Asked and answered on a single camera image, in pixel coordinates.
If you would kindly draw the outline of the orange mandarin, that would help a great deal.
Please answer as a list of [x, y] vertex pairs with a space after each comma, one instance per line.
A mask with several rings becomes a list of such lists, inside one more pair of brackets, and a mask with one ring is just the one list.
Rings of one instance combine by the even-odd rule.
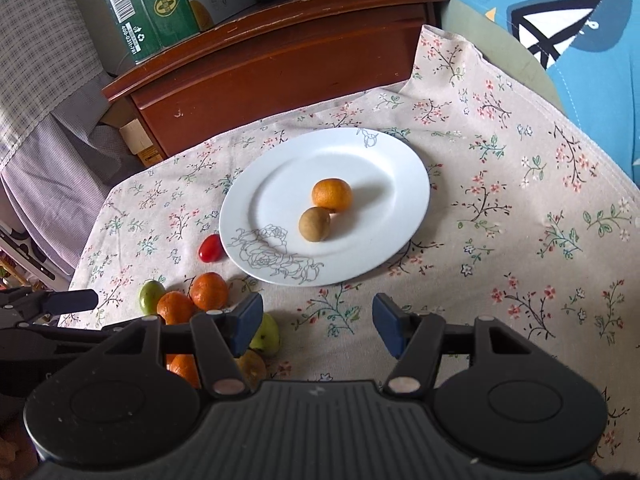
[[201, 388], [198, 368], [192, 354], [170, 354], [166, 358], [166, 367], [171, 373], [186, 380], [193, 388]]
[[229, 299], [227, 282], [215, 272], [207, 272], [194, 278], [189, 296], [202, 311], [222, 310]]
[[268, 370], [264, 359], [254, 350], [248, 349], [235, 360], [250, 390], [255, 391], [267, 379]]
[[339, 214], [352, 206], [352, 188], [342, 179], [323, 179], [312, 188], [311, 201], [330, 214]]
[[184, 324], [196, 313], [198, 307], [189, 296], [173, 290], [160, 297], [156, 305], [157, 314], [167, 325]]

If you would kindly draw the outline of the green jujube fruit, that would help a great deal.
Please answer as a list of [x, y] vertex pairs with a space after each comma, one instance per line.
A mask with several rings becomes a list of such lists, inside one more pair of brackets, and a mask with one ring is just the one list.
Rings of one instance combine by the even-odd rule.
[[279, 325], [269, 313], [265, 312], [258, 330], [250, 341], [250, 348], [266, 358], [271, 358], [278, 353], [280, 347]]
[[143, 315], [154, 315], [157, 312], [157, 304], [165, 295], [165, 287], [159, 281], [145, 282], [140, 288], [138, 304]]

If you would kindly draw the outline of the red cherry tomato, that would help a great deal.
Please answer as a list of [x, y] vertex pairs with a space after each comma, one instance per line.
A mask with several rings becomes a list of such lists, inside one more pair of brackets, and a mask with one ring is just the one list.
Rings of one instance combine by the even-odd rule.
[[218, 234], [212, 234], [201, 242], [198, 248], [198, 258], [201, 262], [212, 263], [220, 260], [224, 255], [224, 248]]

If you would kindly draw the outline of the brown longan fruit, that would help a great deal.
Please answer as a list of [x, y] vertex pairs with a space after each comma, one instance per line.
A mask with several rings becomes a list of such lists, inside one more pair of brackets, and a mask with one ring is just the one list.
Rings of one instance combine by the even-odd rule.
[[308, 242], [322, 242], [330, 234], [331, 215], [321, 207], [311, 207], [298, 220], [300, 235]]

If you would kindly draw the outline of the floral tablecloth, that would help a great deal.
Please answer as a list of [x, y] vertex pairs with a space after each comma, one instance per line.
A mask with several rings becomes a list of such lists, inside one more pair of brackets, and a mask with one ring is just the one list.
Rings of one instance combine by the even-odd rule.
[[312, 130], [391, 136], [423, 159], [431, 200], [412, 239], [361, 278], [303, 288], [214, 265], [232, 301], [258, 292], [282, 344], [273, 379], [383, 380], [392, 369], [372, 323], [379, 292], [406, 311], [470, 324], [488, 314], [599, 390], [608, 419], [594, 461], [639, 467], [639, 191], [553, 106], [492, 67], [469, 41], [422, 32], [404, 84], [272, 116], [207, 140], [117, 185], [96, 218], [72, 285], [99, 302], [63, 325], [97, 330], [140, 315], [148, 281], [186, 292], [207, 271], [241, 172]]

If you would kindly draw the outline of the white floral plate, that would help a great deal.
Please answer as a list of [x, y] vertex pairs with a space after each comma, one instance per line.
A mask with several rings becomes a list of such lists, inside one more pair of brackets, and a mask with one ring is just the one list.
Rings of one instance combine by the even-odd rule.
[[331, 285], [404, 248], [430, 194], [425, 164], [405, 142], [366, 128], [317, 130], [247, 166], [222, 203], [219, 235], [253, 278]]

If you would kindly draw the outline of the cardboard box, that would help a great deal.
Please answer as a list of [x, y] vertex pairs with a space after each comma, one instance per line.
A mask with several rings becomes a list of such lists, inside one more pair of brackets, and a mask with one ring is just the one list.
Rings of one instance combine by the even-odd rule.
[[120, 127], [119, 133], [127, 145], [127, 148], [129, 148], [129, 151], [140, 159], [140, 162], [142, 162], [145, 168], [159, 164], [164, 160], [163, 156], [143, 129], [141, 122], [137, 119], [127, 122], [126, 125]]

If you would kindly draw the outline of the checked grey curtain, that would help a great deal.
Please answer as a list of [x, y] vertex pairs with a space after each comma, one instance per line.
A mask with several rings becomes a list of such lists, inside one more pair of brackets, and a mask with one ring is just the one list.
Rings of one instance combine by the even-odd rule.
[[75, 0], [1, 0], [1, 210], [73, 275], [107, 194], [140, 171]]

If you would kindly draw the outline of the brown wooden cabinet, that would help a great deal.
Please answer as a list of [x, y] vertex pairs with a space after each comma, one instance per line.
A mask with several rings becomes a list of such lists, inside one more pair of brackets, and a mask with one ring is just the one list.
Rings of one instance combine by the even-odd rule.
[[423, 25], [448, 0], [281, 0], [128, 70], [104, 96], [128, 102], [163, 157], [296, 108], [410, 75]]

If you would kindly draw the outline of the green grey cushion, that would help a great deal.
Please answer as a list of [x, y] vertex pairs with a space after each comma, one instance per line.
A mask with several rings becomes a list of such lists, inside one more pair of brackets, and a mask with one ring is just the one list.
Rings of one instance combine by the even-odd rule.
[[563, 111], [559, 93], [546, 71], [510, 32], [460, 0], [444, 4], [440, 20], [443, 30], [471, 41], [488, 62]]

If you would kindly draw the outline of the blue shark plush pillow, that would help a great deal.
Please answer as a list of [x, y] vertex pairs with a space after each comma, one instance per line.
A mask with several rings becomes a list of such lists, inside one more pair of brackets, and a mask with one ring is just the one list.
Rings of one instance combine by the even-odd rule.
[[505, 29], [568, 118], [639, 177], [639, 0], [456, 0]]

